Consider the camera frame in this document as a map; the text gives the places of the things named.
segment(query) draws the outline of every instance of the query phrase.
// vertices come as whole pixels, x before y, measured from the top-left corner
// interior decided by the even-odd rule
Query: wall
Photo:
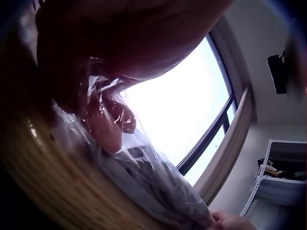
[[[229,177],[209,208],[240,214],[258,172],[257,160],[265,157],[269,139],[306,141],[306,127],[252,124]]]
[[[288,30],[273,10],[260,0],[236,0],[226,11],[225,19],[246,62],[258,123],[306,125],[306,96],[296,103],[286,94],[276,94],[266,62],[269,56],[282,54]]]

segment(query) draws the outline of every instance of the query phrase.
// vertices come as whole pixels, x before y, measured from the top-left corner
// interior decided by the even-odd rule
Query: hand
[[[210,230],[256,230],[248,220],[225,211],[211,211],[214,218]]]
[[[88,100],[90,75],[120,78],[123,89],[175,67],[202,41],[232,0],[46,0],[36,14],[37,64],[44,93],[76,114],[108,153],[120,150],[120,108]],[[103,60],[89,64],[90,57]]]

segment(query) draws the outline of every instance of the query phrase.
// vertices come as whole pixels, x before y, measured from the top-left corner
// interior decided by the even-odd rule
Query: window frame
[[[220,66],[220,70],[222,72],[222,76],[224,78],[226,88],[230,96],[228,100],[226,101],[225,105],[223,106],[223,108],[221,109],[220,113],[217,115],[215,120],[211,123],[210,127],[207,129],[204,135],[200,138],[200,140],[196,143],[196,145],[191,149],[191,151],[177,165],[176,168],[179,170],[179,172],[183,176],[185,176],[185,174],[192,168],[195,162],[200,158],[200,156],[203,154],[203,152],[206,150],[208,145],[211,143],[211,141],[213,140],[213,138],[215,137],[215,135],[217,134],[221,126],[223,126],[224,133],[226,134],[230,126],[227,111],[233,102],[235,105],[235,110],[238,109],[238,103],[237,103],[237,99],[234,94],[233,85],[231,83],[230,76],[225,66],[223,57],[221,56],[221,53],[216,45],[216,42],[214,41],[212,34],[210,32],[208,33],[206,38]]]

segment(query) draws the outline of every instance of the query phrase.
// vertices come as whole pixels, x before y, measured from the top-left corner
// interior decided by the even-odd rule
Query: ceiling
[[[267,58],[281,55],[287,24],[260,0],[236,0],[225,13],[241,49],[252,83],[257,122],[306,125],[306,95],[301,102],[276,94]]]

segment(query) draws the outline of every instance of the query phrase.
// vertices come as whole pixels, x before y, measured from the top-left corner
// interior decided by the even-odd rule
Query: bright sky
[[[206,38],[164,75],[121,93],[135,113],[137,129],[177,166],[209,128],[229,95]],[[223,128],[185,178],[193,186],[224,137]]]

